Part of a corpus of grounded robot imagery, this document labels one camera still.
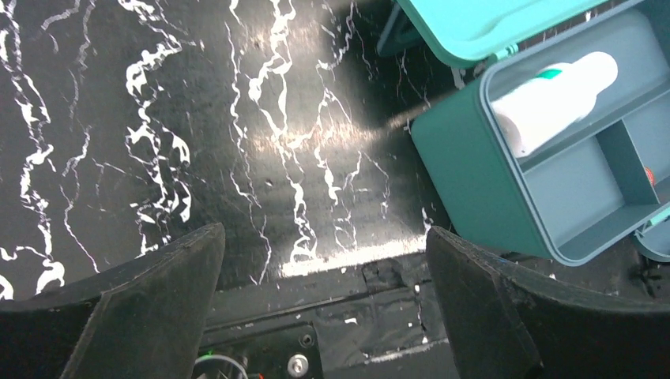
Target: screw hole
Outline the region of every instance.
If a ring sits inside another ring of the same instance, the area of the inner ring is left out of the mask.
[[[314,339],[309,334],[306,334],[300,337],[300,345],[302,345],[303,347],[311,347],[312,345],[314,345]]]

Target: wire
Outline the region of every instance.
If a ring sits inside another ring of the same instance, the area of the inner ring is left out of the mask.
[[[233,358],[230,358],[226,355],[221,355],[221,354],[203,355],[200,358],[195,360],[195,364],[197,365],[198,363],[207,362],[207,361],[222,361],[222,362],[230,363],[237,370],[239,370],[240,373],[242,373],[242,378],[243,379],[249,379],[249,375],[247,375],[247,369],[245,369],[244,366],[242,366],[239,362],[237,362]]]

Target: box lid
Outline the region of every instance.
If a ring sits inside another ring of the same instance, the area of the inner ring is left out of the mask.
[[[670,205],[657,212],[634,234],[639,252],[657,262],[670,262]]]
[[[604,0],[397,0],[443,63],[469,68]]]

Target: teal plastic box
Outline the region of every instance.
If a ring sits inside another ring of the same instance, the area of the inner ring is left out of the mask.
[[[599,2],[477,0],[456,9],[429,0],[398,3],[447,65],[494,62],[412,126],[458,234],[569,266],[633,235],[641,253],[670,261],[670,1],[629,0],[509,58],[515,43]],[[617,61],[616,82],[589,116],[515,159],[490,101],[545,66],[593,51]]]

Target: bolt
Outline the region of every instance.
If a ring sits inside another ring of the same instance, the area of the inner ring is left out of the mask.
[[[288,360],[288,374],[291,377],[303,377],[310,368],[307,357],[302,354],[293,355]]]

